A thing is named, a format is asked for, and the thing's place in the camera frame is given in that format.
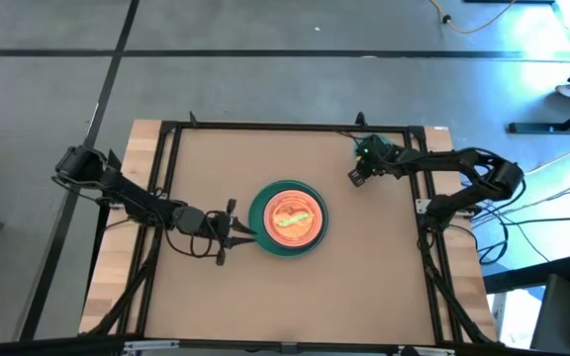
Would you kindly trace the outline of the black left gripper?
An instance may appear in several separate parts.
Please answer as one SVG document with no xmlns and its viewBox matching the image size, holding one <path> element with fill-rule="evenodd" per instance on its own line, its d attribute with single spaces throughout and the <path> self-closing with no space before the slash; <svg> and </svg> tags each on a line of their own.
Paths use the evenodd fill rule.
<svg viewBox="0 0 570 356">
<path fill-rule="evenodd" d="M 234 218 L 233 212 L 236 205 L 236 199 L 229 199 L 223 211 L 208 211 L 206 213 L 207 226 L 214 238 L 219 242 L 219 250 L 216 254 L 216 264 L 218 266 L 225 264 L 228 250 L 241 244 L 255 243 L 253 238 L 230 236 L 231 229 L 255 235 L 254 230 L 242 224 L 238 218 Z"/>
</svg>

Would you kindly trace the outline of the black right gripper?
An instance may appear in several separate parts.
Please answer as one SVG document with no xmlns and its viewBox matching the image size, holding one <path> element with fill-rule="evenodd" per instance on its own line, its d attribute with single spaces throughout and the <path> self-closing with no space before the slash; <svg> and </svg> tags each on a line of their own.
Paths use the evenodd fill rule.
<svg viewBox="0 0 570 356">
<path fill-rule="evenodd" d="M 362 137 L 354 151 L 356 168 L 347 173 L 351 183 L 360 187 L 366 180 L 363 176 L 396 175 L 396 150 L 397 145 L 386 137 L 377 134 Z"/>
</svg>

